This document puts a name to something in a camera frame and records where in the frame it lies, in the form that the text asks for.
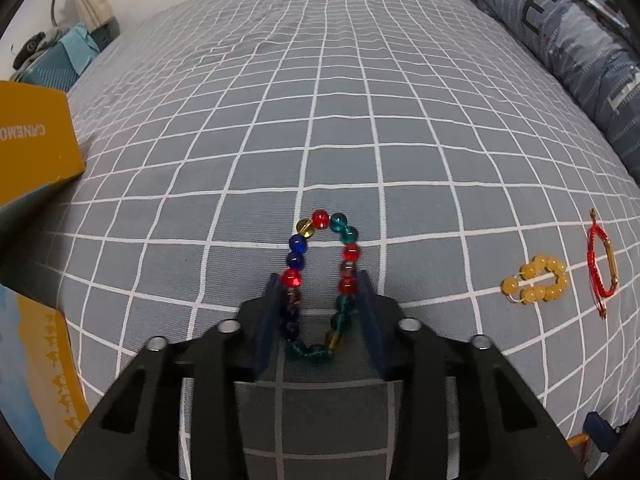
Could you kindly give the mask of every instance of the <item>silver bolt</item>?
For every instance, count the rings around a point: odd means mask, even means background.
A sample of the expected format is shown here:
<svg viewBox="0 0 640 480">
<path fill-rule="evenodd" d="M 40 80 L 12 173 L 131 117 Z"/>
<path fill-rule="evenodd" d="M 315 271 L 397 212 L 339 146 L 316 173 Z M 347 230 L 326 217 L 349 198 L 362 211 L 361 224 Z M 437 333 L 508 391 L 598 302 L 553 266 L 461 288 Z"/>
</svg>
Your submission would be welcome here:
<svg viewBox="0 0 640 480">
<path fill-rule="evenodd" d="M 225 319 L 218 325 L 218 330 L 223 334 L 231 334 L 240 330 L 240 323 L 235 319 Z"/>
<path fill-rule="evenodd" d="M 153 352 L 162 350 L 165 346 L 166 339 L 160 336 L 152 337 L 149 341 L 146 342 L 146 348 L 148 350 L 152 350 Z"/>
<path fill-rule="evenodd" d="M 492 346 L 491 340 L 483 334 L 473 336 L 471 338 L 471 344 L 478 350 L 487 350 Z"/>
<path fill-rule="evenodd" d="M 398 326 L 405 332 L 418 332 L 422 328 L 422 323 L 415 317 L 403 317 L 398 321 Z"/>
</svg>

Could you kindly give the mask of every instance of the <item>gray checkered bedsheet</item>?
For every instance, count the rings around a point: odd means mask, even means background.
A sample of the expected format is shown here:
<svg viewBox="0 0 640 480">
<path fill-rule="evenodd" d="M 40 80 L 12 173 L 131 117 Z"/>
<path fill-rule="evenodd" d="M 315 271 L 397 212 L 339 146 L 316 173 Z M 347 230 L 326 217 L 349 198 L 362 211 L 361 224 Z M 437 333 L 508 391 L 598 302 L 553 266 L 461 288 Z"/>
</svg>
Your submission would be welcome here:
<svg viewBox="0 0 640 480">
<path fill-rule="evenodd" d="M 64 311 L 91 407 L 150 336 L 197 336 L 258 296 L 315 208 L 348 215 L 361 267 L 407 314 L 494 338 L 566 436 L 590 410 L 619 424 L 638 406 L 639 189 L 466 0 L 191 0 L 119 38 L 69 97 L 87 171 L 3 277 Z M 585 261 L 592 206 L 620 268 L 606 322 Z M 332 235 L 308 252 L 309 340 L 333 309 Z M 509 303 L 500 280 L 537 253 L 568 261 L 571 290 Z M 386 478 L 400 392 L 375 378 L 357 327 L 323 367 L 275 348 L 238 386 L 252 480 Z M 186 452 L 188 388 L 182 412 Z"/>
</svg>

